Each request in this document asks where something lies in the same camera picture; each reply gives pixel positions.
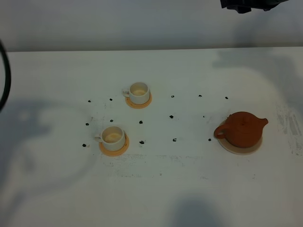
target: black cable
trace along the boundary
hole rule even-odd
[[[11,84],[9,58],[6,54],[5,48],[4,48],[1,40],[0,40],[0,52],[1,52],[1,57],[3,60],[3,64],[4,64],[4,69],[5,69],[5,85],[4,85],[3,95],[0,100],[0,112],[1,112],[1,110],[3,109],[7,99],[9,97],[10,84]]]

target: teapot spout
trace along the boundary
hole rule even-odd
[[[268,124],[268,120],[266,118],[260,119],[260,124],[264,127]]]

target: tea cup handle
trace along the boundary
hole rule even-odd
[[[124,97],[129,98],[129,89],[123,89],[122,94],[123,94]]]
[[[221,125],[218,128],[216,128],[216,130],[214,131],[214,136],[217,139],[224,139],[225,135],[224,134],[220,134],[222,132],[222,130],[224,130],[224,129],[229,129],[229,125],[224,124],[224,125]]]
[[[99,143],[102,143],[102,139],[101,139],[100,134],[95,135],[94,139],[95,139],[95,141],[97,141]]]

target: teapot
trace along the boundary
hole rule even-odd
[[[263,128],[268,124],[266,118],[260,119],[248,112],[237,112],[226,119],[225,123],[214,131],[217,139],[227,139],[239,148],[250,148],[262,137]]]

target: black object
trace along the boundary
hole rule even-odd
[[[251,8],[269,11],[288,0],[221,0],[222,8],[234,9],[238,13],[251,12]]]
[[[9,58],[6,54],[5,48],[2,44],[2,41],[0,40],[0,52],[2,61],[4,64],[5,69],[5,84],[4,84],[4,90],[2,94],[2,98],[0,100],[0,112],[3,109],[8,97],[9,97],[9,91],[10,91],[10,84],[11,84],[11,72],[10,72],[10,66],[9,66]]]

